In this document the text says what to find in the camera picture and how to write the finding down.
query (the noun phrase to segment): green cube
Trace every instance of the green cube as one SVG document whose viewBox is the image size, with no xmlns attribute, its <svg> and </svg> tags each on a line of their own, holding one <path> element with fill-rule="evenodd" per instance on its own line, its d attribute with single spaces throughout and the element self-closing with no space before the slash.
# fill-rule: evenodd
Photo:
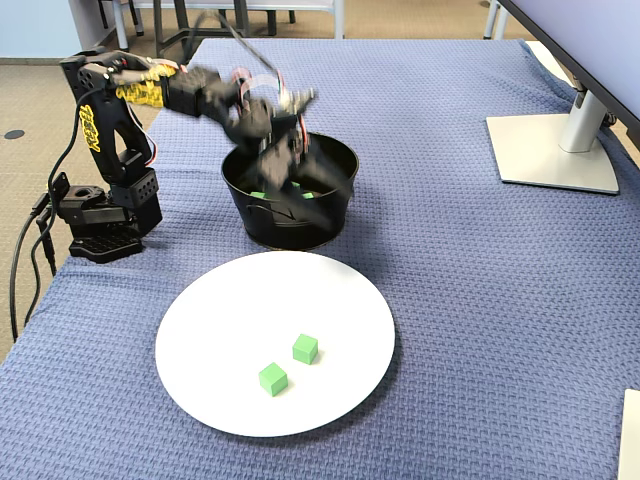
<svg viewBox="0 0 640 480">
<path fill-rule="evenodd" d="M 269 392 L 272 397 L 275 397 L 289 385 L 287 374 L 275 363 L 261 371 L 259 376 L 260 386 Z"/>
<path fill-rule="evenodd" d="M 317 354 L 318 341 L 313 337 L 301 334 L 293 344 L 293 358 L 299 362 L 311 365 Z"/>
</svg>

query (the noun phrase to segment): blue tablecloth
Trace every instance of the blue tablecloth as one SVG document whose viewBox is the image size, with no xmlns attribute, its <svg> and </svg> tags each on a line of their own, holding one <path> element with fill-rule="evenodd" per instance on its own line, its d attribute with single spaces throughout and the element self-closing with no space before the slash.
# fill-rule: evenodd
<svg viewBox="0 0 640 480">
<path fill-rule="evenodd" d="M 506 185 L 485 117 L 567 112 L 573 97 L 524 43 L 252 43 L 288 87 L 318 88 L 308 128 L 360 157 L 346 227 L 317 253 L 387 299 L 387 375 L 290 438 L 227 435 L 173 403 L 154 361 L 164 312 L 263 249 L 219 173 L 219 127 L 162 112 L 164 220 L 142 254 L 61 269 L 0 370 L 0 476 L 614 478 L 624 389 L 640 387 L 640 174 L 611 132 L 619 196 Z M 194 63 L 262 71 L 232 40 Z"/>
</svg>

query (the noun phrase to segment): chair leg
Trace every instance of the chair leg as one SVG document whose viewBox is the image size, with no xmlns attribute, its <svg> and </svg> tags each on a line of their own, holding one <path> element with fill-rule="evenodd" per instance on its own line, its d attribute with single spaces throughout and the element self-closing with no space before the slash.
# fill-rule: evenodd
<svg viewBox="0 0 640 480">
<path fill-rule="evenodd" d="M 162 4 L 161 0 L 153 0 L 153 31 L 156 38 L 156 57 L 162 57 L 164 35 L 162 33 Z"/>
<path fill-rule="evenodd" d="M 102 26 L 104 28 L 109 28 L 109 24 L 107 23 L 107 16 L 104 14 L 104 6 L 102 5 L 102 0 L 98 0 L 98 8 L 100 9 L 100 18 L 102 19 Z"/>
<path fill-rule="evenodd" d="M 333 0 L 333 32 L 336 40 L 344 38 L 344 0 Z"/>
<path fill-rule="evenodd" d="M 489 5 L 489 15 L 487 16 L 487 25 L 484 27 L 484 40 L 491 40 L 493 35 L 493 26 L 496 23 L 496 16 L 498 15 L 498 0 L 491 0 Z"/>
<path fill-rule="evenodd" d="M 227 18 L 227 11 L 226 10 L 220 9 L 220 10 L 218 10 L 218 13 L 220 14 L 220 16 L 222 18 L 225 18 L 225 19 Z M 220 22 L 220 28 L 224 28 L 224 23 Z"/>
<path fill-rule="evenodd" d="M 133 25 L 136 27 L 136 35 L 138 37 L 141 37 L 144 35 L 144 28 L 142 26 L 142 15 L 140 15 L 140 9 L 136 8 L 133 0 L 129 0 L 129 10 L 131 10 Z"/>
<path fill-rule="evenodd" d="M 267 34 L 275 37 L 278 33 L 278 25 L 276 24 L 276 11 L 267 10 Z"/>
<path fill-rule="evenodd" d="M 127 43 L 127 31 L 124 28 L 124 14 L 122 12 L 122 5 L 120 0 L 113 0 L 113 18 L 116 22 L 116 33 L 118 34 L 118 47 L 125 52 L 129 51 L 129 44 Z"/>
<path fill-rule="evenodd" d="M 498 25 L 496 26 L 496 35 L 493 37 L 494 40 L 504 40 L 507 20 L 509 20 L 509 12 L 504 8 L 504 5 L 500 5 L 500 15 L 498 16 Z"/>
</svg>

